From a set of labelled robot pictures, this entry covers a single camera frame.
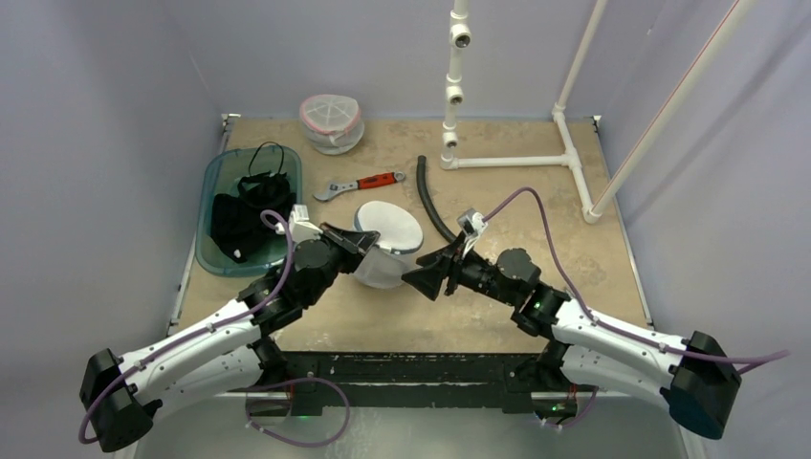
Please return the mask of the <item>white mesh laundry bag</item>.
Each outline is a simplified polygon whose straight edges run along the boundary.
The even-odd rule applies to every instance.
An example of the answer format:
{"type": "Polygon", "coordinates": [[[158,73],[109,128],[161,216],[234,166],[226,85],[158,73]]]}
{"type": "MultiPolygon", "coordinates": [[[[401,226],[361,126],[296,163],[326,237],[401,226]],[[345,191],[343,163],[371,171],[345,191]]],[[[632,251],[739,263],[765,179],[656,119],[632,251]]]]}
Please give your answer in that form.
{"type": "Polygon", "coordinates": [[[407,210],[384,201],[369,201],[354,214],[353,228],[380,234],[354,277],[375,289],[393,289],[403,284],[402,275],[414,267],[415,253],[422,248],[424,233],[407,210]]]}

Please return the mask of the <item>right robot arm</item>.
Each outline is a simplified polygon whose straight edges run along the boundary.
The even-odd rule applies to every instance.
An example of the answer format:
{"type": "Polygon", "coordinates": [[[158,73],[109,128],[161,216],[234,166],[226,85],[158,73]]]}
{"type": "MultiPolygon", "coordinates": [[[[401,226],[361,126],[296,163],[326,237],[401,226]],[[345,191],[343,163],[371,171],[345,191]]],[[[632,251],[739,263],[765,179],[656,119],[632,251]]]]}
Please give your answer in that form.
{"type": "Polygon", "coordinates": [[[490,262],[470,251],[445,248],[422,256],[402,280],[434,300],[470,289],[512,307],[512,321],[547,339],[553,354],[537,363],[539,381],[621,392],[663,408],[679,426],[707,439],[722,438],[741,386],[740,373],[718,341],[695,331],[688,338],[629,324],[599,312],[540,279],[523,249],[490,262]]]}

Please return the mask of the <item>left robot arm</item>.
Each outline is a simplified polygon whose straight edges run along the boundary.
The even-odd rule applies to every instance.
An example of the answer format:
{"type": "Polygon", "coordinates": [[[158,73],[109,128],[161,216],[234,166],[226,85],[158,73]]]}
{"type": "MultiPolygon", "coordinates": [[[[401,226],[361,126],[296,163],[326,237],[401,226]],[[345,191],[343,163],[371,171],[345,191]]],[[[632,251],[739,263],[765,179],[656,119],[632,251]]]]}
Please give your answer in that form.
{"type": "Polygon", "coordinates": [[[288,249],[282,265],[194,326],[121,356],[97,352],[79,392],[86,411],[80,442],[117,451],[171,411],[209,396],[302,380],[304,371],[289,368],[271,334],[300,319],[340,274],[355,271],[379,237],[322,224],[314,238],[288,249]]]}

